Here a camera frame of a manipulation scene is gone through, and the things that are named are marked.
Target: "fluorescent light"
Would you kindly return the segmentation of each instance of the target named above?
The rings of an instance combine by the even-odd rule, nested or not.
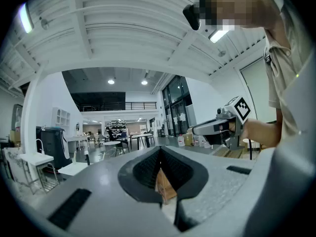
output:
[[[216,43],[222,36],[224,36],[226,33],[228,33],[227,30],[220,30],[217,31],[209,40],[213,43]]]
[[[27,9],[26,3],[23,4],[19,10],[20,19],[22,21],[22,25],[24,27],[25,32],[28,34],[33,28],[34,25],[32,23],[29,10]]]

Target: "person's arm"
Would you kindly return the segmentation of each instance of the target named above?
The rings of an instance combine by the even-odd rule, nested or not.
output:
[[[269,148],[276,147],[281,140],[282,121],[281,109],[276,109],[276,123],[274,124],[249,118],[244,124],[240,140],[250,139]]]

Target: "faucet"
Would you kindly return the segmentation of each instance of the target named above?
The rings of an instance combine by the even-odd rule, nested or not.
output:
[[[44,151],[44,146],[43,146],[43,141],[41,139],[36,139],[35,141],[39,140],[41,142],[41,153],[45,155],[45,151]]]

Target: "balcony railing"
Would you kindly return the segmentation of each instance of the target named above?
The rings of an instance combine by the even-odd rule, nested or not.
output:
[[[81,112],[98,111],[125,111],[125,110],[155,110],[156,102],[110,102],[101,104],[81,104],[77,105]]]

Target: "white marker cube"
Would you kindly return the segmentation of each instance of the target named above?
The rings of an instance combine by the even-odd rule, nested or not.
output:
[[[234,97],[224,106],[225,111],[230,111],[244,124],[250,114],[250,108],[242,96]]]

